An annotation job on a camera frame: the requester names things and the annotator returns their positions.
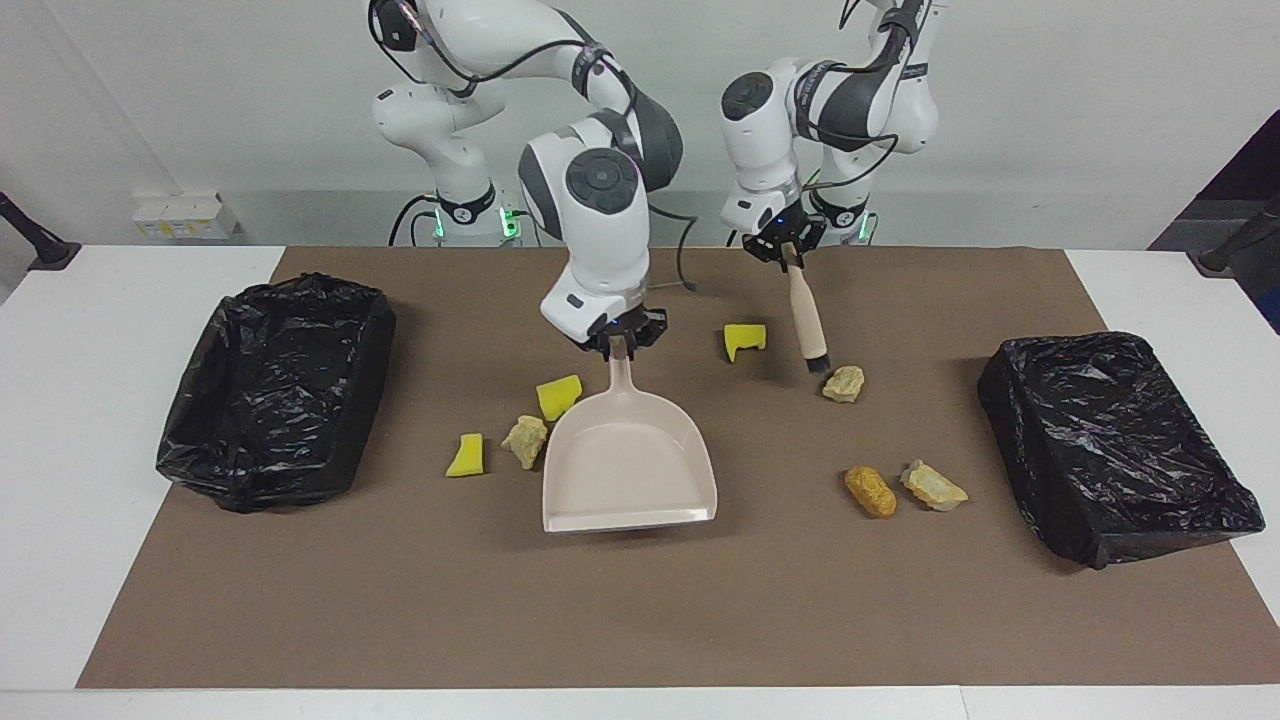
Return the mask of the beige hand brush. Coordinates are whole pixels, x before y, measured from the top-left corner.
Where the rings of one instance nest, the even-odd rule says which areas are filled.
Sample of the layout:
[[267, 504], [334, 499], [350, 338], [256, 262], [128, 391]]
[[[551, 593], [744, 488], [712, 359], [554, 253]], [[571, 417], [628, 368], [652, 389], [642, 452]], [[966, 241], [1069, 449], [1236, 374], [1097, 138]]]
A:
[[782, 246], [790, 246], [790, 268], [786, 269], [785, 274], [788, 278], [788, 301], [800, 352], [806, 369], [812, 374], [822, 375], [829, 372], [829, 355], [817, 301], [800, 263], [797, 263], [795, 245], [783, 243]]

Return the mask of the notched yellow sponge piece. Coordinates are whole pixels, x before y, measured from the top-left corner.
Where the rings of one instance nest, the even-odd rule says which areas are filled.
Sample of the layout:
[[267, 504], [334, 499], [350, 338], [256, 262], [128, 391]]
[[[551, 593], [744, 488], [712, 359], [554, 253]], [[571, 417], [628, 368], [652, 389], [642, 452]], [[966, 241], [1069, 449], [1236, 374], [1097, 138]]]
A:
[[737, 361], [744, 350], [763, 351], [768, 346], [768, 328], [763, 323], [730, 323], [722, 328], [724, 355], [730, 364]]

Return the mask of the beige plastic dustpan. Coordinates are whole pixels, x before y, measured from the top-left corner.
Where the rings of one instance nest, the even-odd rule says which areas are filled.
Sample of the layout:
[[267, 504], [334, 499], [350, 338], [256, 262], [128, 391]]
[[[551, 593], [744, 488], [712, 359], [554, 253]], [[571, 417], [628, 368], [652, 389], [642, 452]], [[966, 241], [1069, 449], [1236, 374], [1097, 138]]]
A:
[[550, 433], [541, 525], [549, 534], [636, 530], [714, 519], [718, 489], [698, 424], [640, 391], [627, 345], [611, 338], [609, 386], [573, 405]]

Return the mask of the beige foam chunk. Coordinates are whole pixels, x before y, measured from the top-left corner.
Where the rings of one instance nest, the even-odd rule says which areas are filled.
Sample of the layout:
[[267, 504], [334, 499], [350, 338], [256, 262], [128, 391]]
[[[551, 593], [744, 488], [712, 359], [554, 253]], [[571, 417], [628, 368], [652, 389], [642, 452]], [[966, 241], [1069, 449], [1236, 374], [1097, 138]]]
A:
[[545, 421], [539, 416], [520, 415], [500, 442], [525, 471], [531, 471], [549, 436]]

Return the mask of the brown bread roll toy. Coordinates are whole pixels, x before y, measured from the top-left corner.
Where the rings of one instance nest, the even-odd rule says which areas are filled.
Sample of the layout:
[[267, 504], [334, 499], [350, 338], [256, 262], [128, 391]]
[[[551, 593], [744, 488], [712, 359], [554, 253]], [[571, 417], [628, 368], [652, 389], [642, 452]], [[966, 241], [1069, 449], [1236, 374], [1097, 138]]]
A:
[[874, 468], [850, 468], [844, 474], [844, 483], [867, 516], [886, 519], [896, 514], [896, 495]]

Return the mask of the black bag lined bin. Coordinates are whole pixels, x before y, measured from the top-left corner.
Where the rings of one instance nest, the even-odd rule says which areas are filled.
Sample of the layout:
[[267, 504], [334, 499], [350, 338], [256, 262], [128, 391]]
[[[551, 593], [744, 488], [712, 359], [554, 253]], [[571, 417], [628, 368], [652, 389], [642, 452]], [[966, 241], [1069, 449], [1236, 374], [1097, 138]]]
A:
[[1021, 518], [1061, 559], [1102, 570], [1266, 528], [1138, 334], [1007, 340], [977, 393]]
[[242, 514], [347, 493], [396, 324], [381, 290], [320, 273], [224, 297], [180, 377], [156, 470]]

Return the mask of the brown table mat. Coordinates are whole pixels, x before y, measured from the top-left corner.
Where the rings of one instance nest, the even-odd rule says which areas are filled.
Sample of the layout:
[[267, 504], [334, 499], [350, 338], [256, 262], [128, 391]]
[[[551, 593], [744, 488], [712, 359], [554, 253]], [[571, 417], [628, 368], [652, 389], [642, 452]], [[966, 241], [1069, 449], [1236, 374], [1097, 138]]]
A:
[[[781, 274], [691, 251], [695, 295], [634, 366], [700, 427], [713, 521], [549, 536], [541, 480], [499, 447], [534, 388], [607, 382], [538, 311], [556, 250], [291, 249], [275, 279], [383, 290], [397, 315], [353, 489], [310, 509], [160, 507], [83, 688], [1198, 685], [1280, 683], [1280, 628], [1230, 544], [1093, 571], [1010, 495], [977, 382], [1005, 341], [1103, 323], [1070, 261], [1032, 249], [822, 249], [806, 260], [855, 404], [822, 398]], [[722, 328], [763, 323], [730, 364]], [[447, 478], [460, 437], [485, 473]], [[915, 459], [964, 488], [937, 512]], [[874, 468], [896, 514], [844, 483]]]

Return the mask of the black stand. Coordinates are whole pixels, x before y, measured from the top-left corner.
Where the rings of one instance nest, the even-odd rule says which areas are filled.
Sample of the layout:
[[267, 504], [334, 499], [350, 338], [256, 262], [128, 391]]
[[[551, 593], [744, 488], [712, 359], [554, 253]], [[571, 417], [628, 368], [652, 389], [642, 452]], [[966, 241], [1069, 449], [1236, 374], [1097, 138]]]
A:
[[83, 247], [68, 242], [29, 218], [10, 197], [0, 191], [0, 217], [12, 225], [36, 251], [29, 264], [31, 272], [59, 272], [65, 269]]
[[1233, 279], [1235, 275], [1230, 269], [1231, 259], [1277, 234], [1280, 234], [1280, 192], [1268, 199], [1248, 222], [1219, 246], [1203, 252], [1188, 252], [1187, 256], [1203, 277]]

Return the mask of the black background panel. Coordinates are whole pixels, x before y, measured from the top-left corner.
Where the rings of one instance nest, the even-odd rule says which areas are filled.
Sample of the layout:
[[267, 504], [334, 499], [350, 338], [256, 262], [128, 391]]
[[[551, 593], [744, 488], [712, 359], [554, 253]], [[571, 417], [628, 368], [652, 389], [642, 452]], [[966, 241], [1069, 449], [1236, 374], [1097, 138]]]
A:
[[1213, 249], [1277, 193], [1280, 109], [1245, 141], [1148, 249], [1194, 252]]

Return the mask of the white power socket box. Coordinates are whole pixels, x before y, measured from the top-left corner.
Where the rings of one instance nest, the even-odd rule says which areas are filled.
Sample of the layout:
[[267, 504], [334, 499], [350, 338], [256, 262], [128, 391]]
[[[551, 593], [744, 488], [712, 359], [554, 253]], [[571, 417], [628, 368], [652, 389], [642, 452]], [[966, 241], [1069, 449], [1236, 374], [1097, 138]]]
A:
[[242, 224], [219, 193], [134, 196], [133, 223], [146, 240], [230, 241]]

